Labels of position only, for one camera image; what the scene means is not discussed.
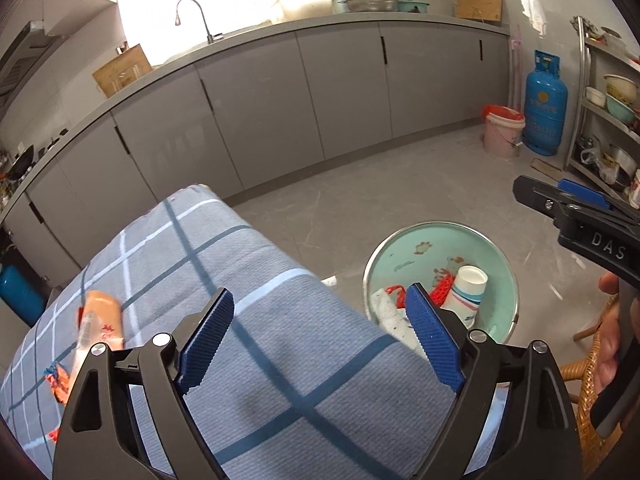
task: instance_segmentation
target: green bucket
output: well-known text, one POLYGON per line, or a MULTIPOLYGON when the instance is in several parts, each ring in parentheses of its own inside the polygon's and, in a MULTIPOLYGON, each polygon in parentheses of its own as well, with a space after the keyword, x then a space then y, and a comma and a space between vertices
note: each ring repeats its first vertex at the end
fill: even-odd
POLYGON ((424 222, 392 234, 371 255, 362 291, 367 317, 378 324, 370 306, 372 293, 392 285, 420 282, 430 291, 445 275, 464 265, 484 270, 486 285, 474 328, 506 343, 518 322, 518 284, 507 258, 478 231, 453 222, 424 222))

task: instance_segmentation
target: gray countertop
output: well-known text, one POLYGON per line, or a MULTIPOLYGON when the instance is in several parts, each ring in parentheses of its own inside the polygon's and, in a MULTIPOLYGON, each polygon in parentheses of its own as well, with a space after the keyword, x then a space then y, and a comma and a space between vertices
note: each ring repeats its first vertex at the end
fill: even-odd
POLYGON ((460 27, 478 28, 489 32, 496 32, 508 36, 510 34, 508 27, 494 27, 485 23, 473 22, 471 20, 463 20, 461 18, 453 18, 451 16, 436 16, 433 14, 413 14, 408 12, 352 12, 347 14, 334 14, 332 16, 322 16, 320 18, 309 18, 307 20, 296 20, 293 22, 279 23, 277 25, 257 25, 236 32, 225 34, 222 40, 218 40, 213 44, 206 44, 201 48, 184 54, 170 62, 159 66, 153 72, 143 76, 129 86, 123 88, 113 97, 107 99, 93 112, 89 113, 84 119, 79 121, 69 132, 60 137, 60 140, 42 157, 41 160, 33 167, 20 186, 15 191, 11 200, 0 213, 0 223, 4 221, 7 213, 18 200, 20 195, 24 193, 28 185, 43 170, 43 168, 55 156, 65 148, 78 134, 86 129, 90 124, 98 118, 108 113, 112 108, 131 97, 133 94, 141 91, 147 86, 155 83, 169 74, 189 66, 197 61, 209 56, 213 56, 223 50, 227 50, 251 41, 261 40, 277 34, 284 34, 304 28, 322 27, 323 25, 335 25, 338 23, 354 23, 354 22, 427 22, 442 23, 445 25, 457 25, 460 27))

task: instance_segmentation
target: gooseneck faucet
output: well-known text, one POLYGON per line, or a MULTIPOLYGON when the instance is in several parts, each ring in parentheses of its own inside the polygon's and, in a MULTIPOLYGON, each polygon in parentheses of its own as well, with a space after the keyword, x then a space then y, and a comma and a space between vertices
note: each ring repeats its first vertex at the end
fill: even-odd
MULTIPOLYGON (((178 3, 175 4, 175 26, 177 27, 178 25, 180 25, 182 22, 180 21, 180 14, 178 14, 178 5, 180 5, 180 2, 183 0, 178 0, 178 3)), ((202 10, 202 6, 196 1, 196 0, 191 0, 194 4, 196 4, 198 6, 198 8, 200 9, 200 13, 202 14, 202 21, 204 22, 204 28, 207 31, 207 43, 211 44, 213 43, 213 36, 211 35, 210 31, 209 31, 209 27, 207 26, 207 20, 204 19, 204 12, 202 10)))

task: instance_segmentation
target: wooden cutting board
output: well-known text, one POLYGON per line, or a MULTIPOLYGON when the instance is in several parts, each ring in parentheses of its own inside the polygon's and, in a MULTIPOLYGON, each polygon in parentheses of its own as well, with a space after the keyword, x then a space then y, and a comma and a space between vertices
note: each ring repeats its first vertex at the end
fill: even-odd
POLYGON ((94 79, 104 94, 111 97, 152 70, 142 47, 137 44, 96 70, 94 79))
POLYGON ((502 0, 458 0, 456 17, 466 20, 502 21, 502 0))

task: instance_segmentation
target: silver screw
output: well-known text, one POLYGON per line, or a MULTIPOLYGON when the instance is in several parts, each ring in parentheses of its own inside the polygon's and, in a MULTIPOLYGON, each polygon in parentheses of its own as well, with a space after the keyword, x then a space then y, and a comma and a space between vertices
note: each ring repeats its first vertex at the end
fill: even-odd
POLYGON ((156 334, 153 338, 154 345, 156 346, 164 346, 169 341, 171 341, 171 336, 167 333, 156 334))
POLYGON ((107 349, 107 345, 105 345, 104 343, 96 343, 95 345, 93 345, 91 347, 91 353, 93 355, 100 355, 100 354, 104 354, 104 351, 107 349))
POLYGON ((546 354, 546 351, 549 350, 549 347, 544 341, 534 341, 532 346, 539 354, 546 354))
POLYGON ((476 343, 484 343, 486 341, 486 334, 482 330, 472 330, 469 333, 471 341, 476 343))

